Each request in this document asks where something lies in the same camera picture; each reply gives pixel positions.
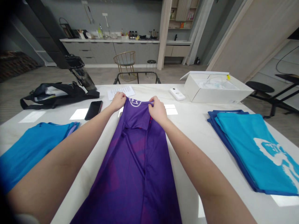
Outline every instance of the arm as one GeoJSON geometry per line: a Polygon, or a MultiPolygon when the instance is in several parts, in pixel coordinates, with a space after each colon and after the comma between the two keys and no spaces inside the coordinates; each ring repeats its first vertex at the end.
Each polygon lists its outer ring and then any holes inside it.
{"type": "Polygon", "coordinates": [[[111,115],[125,101],[125,94],[118,92],[107,108],[64,139],[20,180],[7,195],[15,213],[31,214],[42,224],[51,222],[111,115]]]}
{"type": "Polygon", "coordinates": [[[154,96],[149,113],[165,130],[188,177],[200,195],[208,223],[256,223],[243,201],[217,166],[168,118],[154,96]]]}

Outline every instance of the white device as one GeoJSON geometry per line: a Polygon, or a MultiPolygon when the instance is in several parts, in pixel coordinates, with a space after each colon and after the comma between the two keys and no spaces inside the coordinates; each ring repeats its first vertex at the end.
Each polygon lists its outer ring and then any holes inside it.
{"type": "Polygon", "coordinates": [[[169,92],[175,97],[177,101],[186,99],[186,97],[176,88],[169,89],[169,92]]]}

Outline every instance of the open box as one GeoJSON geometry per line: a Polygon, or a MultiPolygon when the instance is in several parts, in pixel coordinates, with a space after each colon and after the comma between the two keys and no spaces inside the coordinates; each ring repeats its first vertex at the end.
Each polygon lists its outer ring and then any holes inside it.
{"type": "Polygon", "coordinates": [[[180,80],[186,80],[185,91],[191,102],[237,104],[254,90],[228,72],[190,71],[180,80]]]}

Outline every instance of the smartphone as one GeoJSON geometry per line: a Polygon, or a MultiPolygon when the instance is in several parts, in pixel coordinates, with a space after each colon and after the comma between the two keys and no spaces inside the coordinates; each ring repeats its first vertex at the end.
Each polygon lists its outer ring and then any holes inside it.
{"type": "Polygon", "coordinates": [[[91,102],[85,120],[90,120],[101,112],[103,101],[93,101],[91,102]]]}

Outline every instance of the white countertop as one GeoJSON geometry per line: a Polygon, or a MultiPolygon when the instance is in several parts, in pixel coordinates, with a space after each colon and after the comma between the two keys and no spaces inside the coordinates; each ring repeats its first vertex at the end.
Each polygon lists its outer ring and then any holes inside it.
{"type": "MultiPolygon", "coordinates": [[[[108,42],[108,43],[140,43],[140,44],[157,44],[159,40],[131,40],[131,39],[109,39],[109,40],[92,40],[92,39],[60,39],[61,42],[108,42]]],[[[168,40],[166,45],[191,45],[187,40],[168,40]]]]}
{"type": "MultiPolygon", "coordinates": [[[[253,111],[248,109],[242,103],[237,105],[192,103],[186,94],[183,84],[134,84],[131,86],[136,93],[136,95],[132,96],[134,99],[148,101],[153,95],[157,95],[164,104],[175,105],[178,115],[169,115],[170,120],[172,120],[172,122],[217,165],[244,201],[257,223],[298,223],[299,205],[279,207],[271,195],[254,192],[244,178],[233,156],[219,139],[210,123],[207,122],[207,118],[209,118],[207,112],[212,110],[242,109],[251,114],[253,114],[253,111]],[[183,101],[176,101],[168,92],[168,89],[170,88],[179,89],[186,96],[186,99],[183,101]]],[[[86,123],[83,119],[69,120],[73,113],[77,109],[88,108],[92,101],[97,100],[103,101],[104,109],[111,103],[111,101],[108,101],[107,90],[120,87],[121,86],[119,85],[97,86],[97,90],[100,92],[99,99],[85,100],[79,103],[60,106],[53,110],[46,110],[46,113],[34,123],[18,123],[32,112],[32,110],[24,110],[20,112],[0,126],[0,135],[2,137],[0,142],[0,155],[8,150],[28,128],[31,128],[40,122],[67,124],[72,121],[78,121],[83,125],[86,123]]],[[[118,112],[116,112],[108,121],[101,138],[83,164],[83,167],[79,171],[73,185],[52,220],[52,224],[69,224],[87,197],[106,154],[118,120],[118,112]]],[[[293,159],[299,163],[299,148],[271,125],[267,124],[267,127],[273,137],[293,157],[293,159]]],[[[167,142],[182,221],[187,224],[205,223],[204,211],[199,201],[198,194],[184,171],[168,138],[167,142]]],[[[280,199],[282,201],[288,200],[289,197],[282,196],[280,199]]]]}
{"type": "Polygon", "coordinates": [[[191,45],[192,42],[188,40],[168,40],[166,41],[166,45],[191,45]]]}
{"type": "Polygon", "coordinates": [[[159,40],[132,40],[132,39],[109,39],[109,40],[92,40],[92,39],[60,39],[61,42],[109,42],[109,43],[135,43],[135,44],[158,44],[159,40]]]}

